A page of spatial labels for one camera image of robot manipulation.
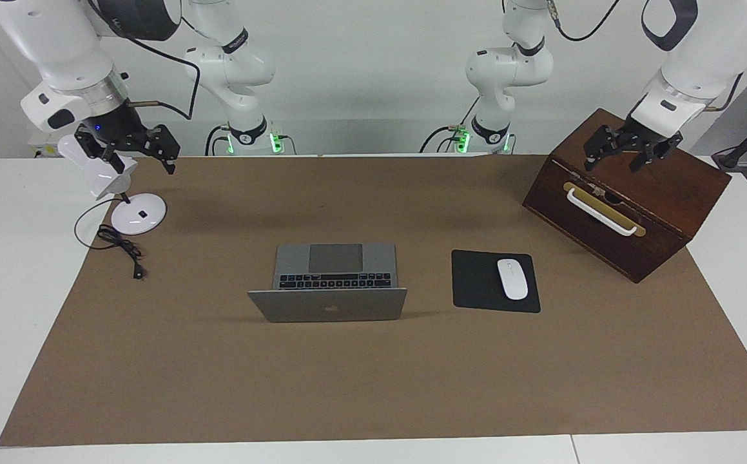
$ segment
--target wooden box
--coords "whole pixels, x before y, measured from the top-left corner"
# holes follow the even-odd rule
[[[603,124],[623,120],[595,111],[550,154],[523,205],[639,282],[691,241],[730,177],[683,150],[637,173],[629,152],[586,171],[583,145]]]

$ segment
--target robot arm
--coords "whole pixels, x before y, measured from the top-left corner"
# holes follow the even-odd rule
[[[184,59],[199,66],[200,85],[223,105],[235,152],[275,153],[278,146],[270,124],[249,89],[273,80],[275,62],[249,37],[231,2],[190,0],[190,8],[197,18],[196,30],[217,45],[191,48]]]
[[[128,30],[127,36],[166,38],[178,27],[178,23],[165,21],[169,15],[162,0],[90,3],[102,8],[99,11],[103,15],[112,17],[118,30],[131,17],[139,18],[134,13],[147,12],[147,21],[139,23],[143,29]],[[113,61],[99,46],[90,14],[91,10],[76,0],[0,0],[1,26],[21,53],[37,66],[43,79],[21,100],[23,111],[46,132],[81,122],[75,137],[84,152],[90,158],[109,162],[119,174],[124,164],[116,150],[152,156],[172,174],[179,144],[166,126],[150,130],[141,124],[137,111],[129,105]]]
[[[474,151],[495,153],[505,146],[515,106],[510,88],[538,85],[550,77],[554,59],[545,46],[549,21],[547,0],[508,0],[503,29],[514,44],[480,50],[468,59],[468,80],[480,94],[471,120]]]
[[[683,139],[683,124],[697,117],[747,68],[747,0],[670,0],[676,21],[663,36],[643,29],[668,59],[649,82],[623,127],[601,127],[585,144],[585,167],[623,151],[636,151],[639,170],[664,158]]]

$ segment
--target brown table surface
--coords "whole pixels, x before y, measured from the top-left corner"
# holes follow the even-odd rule
[[[544,157],[144,160],[149,271],[90,251],[0,446],[747,429],[747,353],[683,250],[639,285],[530,214]],[[282,243],[396,243],[401,320],[271,324]],[[453,249],[533,256],[540,314],[452,304]]]

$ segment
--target round white base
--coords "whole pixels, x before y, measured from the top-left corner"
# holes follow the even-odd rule
[[[123,235],[144,234],[155,229],[167,215],[167,205],[158,195],[141,193],[122,202],[113,211],[113,227]]]

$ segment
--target green light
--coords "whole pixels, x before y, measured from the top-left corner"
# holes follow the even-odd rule
[[[462,135],[459,136],[459,141],[456,142],[456,151],[459,153],[467,153],[468,145],[471,143],[471,133],[467,130],[462,130]]]
[[[270,143],[273,145],[274,155],[276,153],[282,153],[284,151],[284,144],[282,143],[282,140],[278,138],[278,135],[274,135],[273,132],[270,133]]]

